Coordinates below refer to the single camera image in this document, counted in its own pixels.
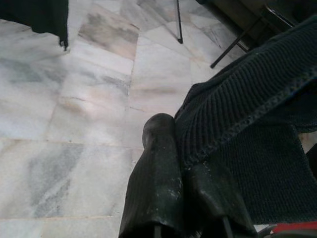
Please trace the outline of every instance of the black fabric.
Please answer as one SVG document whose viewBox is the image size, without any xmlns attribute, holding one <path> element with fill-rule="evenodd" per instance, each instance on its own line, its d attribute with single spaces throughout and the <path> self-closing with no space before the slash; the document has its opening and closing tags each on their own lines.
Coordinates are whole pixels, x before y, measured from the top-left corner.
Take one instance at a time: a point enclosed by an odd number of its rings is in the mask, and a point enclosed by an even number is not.
<svg viewBox="0 0 317 238">
<path fill-rule="evenodd" d="M 317 17 L 196 84 L 175 116 L 184 174 L 215 160 L 256 224 L 317 220 L 317 182 L 298 139 L 317 129 Z"/>
<path fill-rule="evenodd" d="M 68 47 L 68 0 L 0 0 L 0 18 L 57 35 L 59 44 Z"/>
</svg>

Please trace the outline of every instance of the white marble tile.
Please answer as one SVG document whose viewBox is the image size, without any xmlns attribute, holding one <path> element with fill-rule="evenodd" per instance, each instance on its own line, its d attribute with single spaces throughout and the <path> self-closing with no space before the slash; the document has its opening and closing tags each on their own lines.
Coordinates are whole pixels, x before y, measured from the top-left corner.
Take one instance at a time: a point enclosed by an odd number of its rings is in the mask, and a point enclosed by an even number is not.
<svg viewBox="0 0 317 238">
<path fill-rule="evenodd" d="M 190 14 L 190 18 L 191 18 L 191 22 L 195 26 L 197 26 L 199 29 L 220 23 L 220 21 L 217 19 L 211 19 L 208 17 L 197 16 L 197 15 L 193 15 L 193 14 Z"/>
<path fill-rule="evenodd" d="M 41 238 L 44 222 L 39 220 L 2 220 L 1 238 Z"/>
<path fill-rule="evenodd" d="M 140 37 L 134 63 L 132 86 L 155 83 L 188 85 L 190 83 L 189 65 L 190 61 L 187 57 Z"/>
<path fill-rule="evenodd" d="M 268 227 L 268 225 L 254 225 L 254 228 L 257 232 L 262 231 L 264 228 Z"/>
<path fill-rule="evenodd" d="M 0 145 L 1 219 L 121 214 L 130 149 L 3 139 Z"/>
<path fill-rule="evenodd" d="M 213 10 L 212 7 L 208 7 L 208 5 L 205 4 L 205 5 L 200 5 L 195 9 L 191 9 L 189 13 L 196 16 L 202 16 L 202 17 L 218 20 L 218 18 L 215 16 L 215 14 L 211 10 Z"/>
<path fill-rule="evenodd" d="M 136 163 L 139 161 L 143 151 L 144 151 L 143 149 L 137 149 L 137 148 L 132 150 L 132 164 L 133 164 L 133 166 L 135 166 Z"/>
<path fill-rule="evenodd" d="M 155 2 L 162 8 L 174 10 L 174 1 L 171 0 L 155 0 Z M 179 1 L 181 12 L 192 12 L 199 8 L 201 5 L 195 0 L 182 0 Z"/>
<path fill-rule="evenodd" d="M 210 64 L 199 61 L 192 60 L 190 64 L 192 83 L 202 83 L 214 77 L 220 70 L 223 69 L 221 66 L 216 66 L 215 68 L 210 68 Z"/>
<path fill-rule="evenodd" d="M 129 106 L 153 113 L 174 114 L 190 86 L 190 61 L 142 37 L 137 48 Z"/>
<path fill-rule="evenodd" d="M 107 9 L 108 11 L 119 14 L 122 0 L 94 0 L 94 3 L 102 6 L 104 9 Z"/>
<path fill-rule="evenodd" d="M 144 36 L 186 57 L 193 57 L 193 54 L 185 47 L 185 45 L 180 44 L 177 41 L 176 30 L 172 31 L 165 25 L 145 32 Z"/>
<path fill-rule="evenodd" d="M 202 60 L 208 63 L 214 62 L 223 50 L 217 44 L 211 41 L 200 29 L 197 27 L 183 24 L 184 27 L 184 40 L 185 46 L 188 50 L 195 55 L 197 60 Z M 226 66 L 233 60 L 225 56 L 218 65 Z"/>
<path fill-rule="evenodd" d="M 60 98 L 47 132 L 48 141 L 122 145 L 124 108 L 80 98 Z"/>
<path fill-rule="evenodd" d="M 195 58 L 200 61 L 212 63 L 222 53 L 222 49 L 213 42 L 202 30 L 193 24 L 183 23 L 184 44 L 180 45 L 173 37 L 176 32 L 176 23 L 170 22 L 164 27 L 159 27 L 146 32 L 144 35 L 152 41 L 174 50 L 187 57 Z M 218 65 L 226 66 L 233 60 L 229 56 L 225 56 Z"/>
<path fill-rule="evenodd" d="M 47 140 L 121 145 L 130 77 L 72 55 L 43 63 L 67 70 Z"/>
<path fill-rule="evenodd" d="M 96 46 L 90 45 L 81 39 L 77 39 L 72 48 L 72 54 L 82 60 L 89 61 L 96 65 L 131 75 L 133 61 L 112 52 L 105 51 Z"/>
<path fill-rule="evenodd" d="M 33 62 L 65 54 L 57 36 L 31 29 L 0 37 L 0 58 Z"/>
<path fill-rule="evenodd" d="M 139 29 L 123 17 L 93 4 L 79 36 L 91 45 L 133 60 Z"/>
<path fill-rule="evenodd" d="M 124 0 L 121 4 L 120 15 L 137 26 L 141 31 L 148 31 L 165 23 L 157 14 L 147 12 L 137 0 Z"/>
<path fill-rule="evenodd" d="M 0 59 L 0 136 L 44 139 L 65 71 Z"/>
<path fill-rule="evenodd" d="M 211 24 L 202 28 L 202 31 L 216 44 L 222 51 L 226 50 L 229 45 L 237 38 L 224 24 Z M 227 55 L 233 60 L 243 56 L 245 52 L 235 46 Z"/>
<path fill-rule="evenodd" d="M 92 3 L 93 0 L 69 0 L 68 27 L 79 30 Z"/>
<path fill-rule="evenodd" d="M 120 218 L 47 221 L 42 238 L 117 238 Z"/>
<path fill-rule="evenodd" d="M 132 148 L 143 149 L 142 133 L 144 124 L 155 113 L 144 112 L 134 108 L 128 108 L 125 119 L 123 144 Z"/>
</svg>

